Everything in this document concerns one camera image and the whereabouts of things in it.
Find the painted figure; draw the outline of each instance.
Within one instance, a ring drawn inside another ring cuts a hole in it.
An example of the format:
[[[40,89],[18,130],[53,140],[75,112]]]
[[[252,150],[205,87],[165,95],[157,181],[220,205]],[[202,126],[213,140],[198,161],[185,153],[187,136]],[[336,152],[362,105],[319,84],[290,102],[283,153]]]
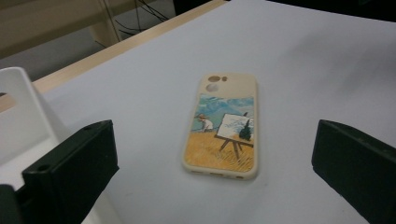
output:
[[[209,120],[209,117],[207,117],[205,114],[199,114],[196,116],[196,118],[202,122],[202,133],[210,133],[213,132],[213,123],[212,121]]]

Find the wooden edge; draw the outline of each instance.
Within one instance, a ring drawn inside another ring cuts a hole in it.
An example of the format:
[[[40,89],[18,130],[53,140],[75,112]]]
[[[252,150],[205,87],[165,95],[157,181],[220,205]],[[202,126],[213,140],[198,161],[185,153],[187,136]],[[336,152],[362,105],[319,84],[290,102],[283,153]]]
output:
[[[113,45],[107,49],[103,49],[85,59],[82,59],[76,63],[72,63],[65,68],[62,68],[52,74],[47,75],[46,77],[42,77],[39,80],[35,81],[33,84],[41,93],[55,89],[56,87],[61,86],[70,79],[78,77],[79,75],[94,68],[95,66],[104,63],[129,49],[133,49],[141,44],[144,44],[168,31],[171,31],[188,21],[192,21],[195,18],[205,14],[212,9],[215,9],[216,7],[222,6],[225,3],[226,2],[223,0],[210,1],[186,13],[176,16],[169,21],[162,22],[148,29],[147,31],[123,40],[116,45]],[[3,112],[10,107],[12,107],[10,97],[7,97],[6,95],[1,96],[0,112]]]

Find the white table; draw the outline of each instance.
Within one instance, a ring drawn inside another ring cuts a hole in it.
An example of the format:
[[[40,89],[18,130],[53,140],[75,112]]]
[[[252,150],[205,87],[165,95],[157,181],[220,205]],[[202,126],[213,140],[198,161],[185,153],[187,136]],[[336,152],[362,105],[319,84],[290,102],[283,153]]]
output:
[[[233,0],[44,94],[73,132],[112,119],[120,170],[106,192],[125,223],[367,223],[312,170],[319,119],[396,146],[396,24]],[[260,171],[181,166],[198,82],[259,83]]]

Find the black cable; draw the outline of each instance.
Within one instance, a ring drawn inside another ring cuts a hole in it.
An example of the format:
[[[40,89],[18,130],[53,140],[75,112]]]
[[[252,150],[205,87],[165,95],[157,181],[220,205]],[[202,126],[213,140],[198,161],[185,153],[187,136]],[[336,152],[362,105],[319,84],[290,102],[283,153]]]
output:
[[[145,0],[139,0],[141,3],[143,3],[146,7],[148,7],[151,11],[154,10],[155,12],[157,12],[158,14],[160,14],[162,16],[162,18],[164,20],[169,20],[169,18],[165,17],[161,12],[159,12],[157,9],[155,9],[154,7],[149,6],[149,4],[147,4],[145,2]]]
[[[120,32],[122,32],[122,33],[125,33],[125,34],[127,34],[127,35],[136,35],[136,34],[132,34],[132,33],[129,33],[129,32],[126,32],[126,31],[120,30],[120,29],[119,29],[119,31],[120,31]]]
[[[151,11],[145,9],[143,6],[141,6],[140,8],[142,8],[142,9],[145,10],[145,11],[147,11],[148,14],[153,15],[153,16],[156,17],[158,20],[160,20],[160,21],[165,21],[164,18],[161,18],[161,17],[157,16],[155,13],[153,13],[153,12],[151,12]]]
[[[137,26],[139,27],[139,31],[142,32],[142,27],[140,27],[139,10],[138,10],[136,0],[134,0],[134,6],[136,7]]]
[[[122,26],[124,29],[131,30],[131,31],[139,31],[138,29],[133,29],[133,28],[126,27],[126,26],[124,26],[122,23],[120,23],[120,22],[117,21],[117,20],[115,20],[115,21],[116,21],[116,23],[118,23],[120,26]]]

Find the painted easel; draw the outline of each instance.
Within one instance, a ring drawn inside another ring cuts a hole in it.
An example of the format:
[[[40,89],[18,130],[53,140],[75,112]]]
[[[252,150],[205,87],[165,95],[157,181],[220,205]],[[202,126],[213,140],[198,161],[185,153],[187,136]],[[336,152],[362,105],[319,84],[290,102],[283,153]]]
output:
[[[221,148],[220,148],[219,152],[221,152],[227,146],[227,144],[229,144],[230,142],[233,143],[233,152],[235,153],[235,156],[236,156],[237,160],[239,160],[239,151],[238,151],[238,149],[242,151],[242,146],[241,145],[245,145],[245,146],[248,146],[248,147],[253,147],[254,146],[253,144],[250,144],[250,143],[240,142],[240,141],[237,141],[237,140],[221,137],[221,136],[218,136],[217,134],[215,135],[215,137],[225,140],[225,142],[221,145]]]

